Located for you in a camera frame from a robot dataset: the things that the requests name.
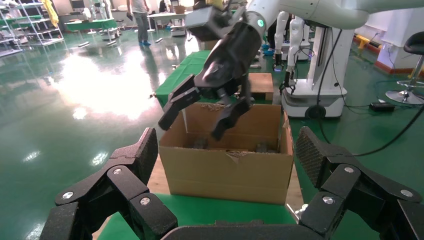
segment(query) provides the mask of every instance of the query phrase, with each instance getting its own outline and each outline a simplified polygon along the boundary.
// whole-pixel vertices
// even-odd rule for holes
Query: blue shoe
[[[263,51],[263,55],[265,55],[265,56],[274,56],[274,53],[275,53],[276,51],[273,49],[273,50],[266,50],[266,51]]]

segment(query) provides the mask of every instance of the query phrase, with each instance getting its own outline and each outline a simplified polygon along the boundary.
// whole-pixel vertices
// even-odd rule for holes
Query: warehouse floor
[[[198,51],[199,45],[195,39],[170,37],[166,31],[151,36],[164,40],[140,49],[136,34],[128,31],[118,47],[107,47],[97,39],[78,48],[79,37],[67,34],[65,43],[0,58],[0,226],[4,239],[37,239],[58,192],[98,171],[114,149],[135,143],[145,128],[157,127],[163,112],[150,94],[173,71],[172,65]],[[368,105],[376,96],[386,100],[385,91],[400,89],[393,81],[406,76],[387,76],[373,66],[375,60],[374,55],[359,54],[352,46],[345,77],[349,105]],[[271,58],[261,64],[260,72],[272,71]],[[299,64],[300,78],[306,76],[308,67],[307,62]],[[277,93],[283,74],[272,75]],[[341,119],[326,120],[323,126],[333,143],[363,153],[388,142],[417,110],[402,108],[378,115],[367,108],[353,111],[359,114],[344,109]],[[321,137],[314,120],[292,119],[290,125],[294,140],[302,126]],[[360,161],[424,195],[423,132],[424,121],[419,119],[385,151]],[[303,199],[309,202],[316,190],[295,163]],[[347,228],[358,230],[364,223],[354,213],[346,215],[336,239],[375,236],[371,230],[352,230],[347,238]]]

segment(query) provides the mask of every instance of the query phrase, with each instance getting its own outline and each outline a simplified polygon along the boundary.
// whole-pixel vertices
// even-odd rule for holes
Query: man in white shirt
[[[128,8],[128,14],[134,15],[135,22],[138,27],[138,45],[140,46],[150,46],[148,42],[147,30],[149,29],[149,20],[147,18],[147,13],[149,12],[149,7],[147,6],[146,0],[126,0],[126,6]]]

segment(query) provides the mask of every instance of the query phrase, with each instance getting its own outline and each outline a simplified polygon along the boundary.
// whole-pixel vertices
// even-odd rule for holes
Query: silver screw
[[[149,204],[150,203],[150,198],[148,198],[148,197],[143,197],[141,200],[140,200],[140,204],[141,205],[143,205],[143,206],[146,206],[147,204]]]
[[[71,191],[68,191],[67,193],[62,195],[62,198],[63,199],[70,199],[72,197],[72,195],[74,195],[74,193],[71,192]]]
[[[400,190],[400,193],[403,194],[403,195],[405,195],[405,196],[407,196],[407,197],[409,197],[409,198],[413,196],[412,192],[410,192],[408,190],[405,190],[405,189]]]
[[[344,170],[350,174],[354,172],[354,170],[351,167],[345,167]]]
[[[333,204],[334,203],[334,200],[331,198],[331,197],[329,197],[329,196],[325,196],[325,197],[323,197],[322,198],[322,200],[324,201],[324,203],[326,203],[326,204]]]
[[[121,172],[122,172],[122,169],[120,168],[113,170],[113,174],[120,174]]]

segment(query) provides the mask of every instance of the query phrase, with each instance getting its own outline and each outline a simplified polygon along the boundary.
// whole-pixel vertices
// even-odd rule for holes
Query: green table
[[[100,19],[100,20],[93,20],[89,22],[81,22],[81,21],[75,21],[75,22],[69,22],[65,23],[67,29],[69,31],[81,31],[86,29],[112,29],[117,27],[117,22],[114,18],[111,19]]]
[[[263,220],[265,224],[295,224],[281,205],[229,201],[201,197],[157,194],[178,219],[179,226],[211,225],[215,221],[248,223]],[[98,240],[138,240],[119,213],[111,218]]]
[[[184,81],[188,76],[191,74],[199,74],[203,66],[205,64],[206,59],[208,58],[209,54],[211,53],[210,50],[204,50],[204,51],[198,51],[193,52],[192,54],[188,55],[175,69],[174,72],[171,73],[171,75],[168,76],[168,78],[165,80],[165,82],[160,85],[156,89],[156,98],[159,101],[162,108],[167,104],[168,102],[168,95],[182,82]],[[258,69],[250,69],[249,72],[256,73],[260,70]],[[207,99],[204,97],[200,98],[199,102],[202,103],[215,103],[216,99]],[[262,100],[262,99],[255,99],[256,103],[261,104],[270,104],[270,101]]]

